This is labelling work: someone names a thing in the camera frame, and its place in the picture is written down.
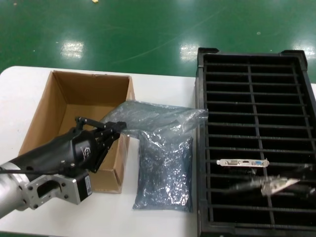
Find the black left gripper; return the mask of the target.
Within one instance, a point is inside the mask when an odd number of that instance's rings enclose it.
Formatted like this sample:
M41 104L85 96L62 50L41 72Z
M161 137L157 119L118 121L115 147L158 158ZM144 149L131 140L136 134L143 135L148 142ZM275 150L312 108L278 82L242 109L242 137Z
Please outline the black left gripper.
M18 167L2 168L1 174L73 175L78 170L96 173L112 144L126 129L126 122L107 122L75 117L76 128L50 142L22 154L11 163ZM84 126L95 129L82 130Z

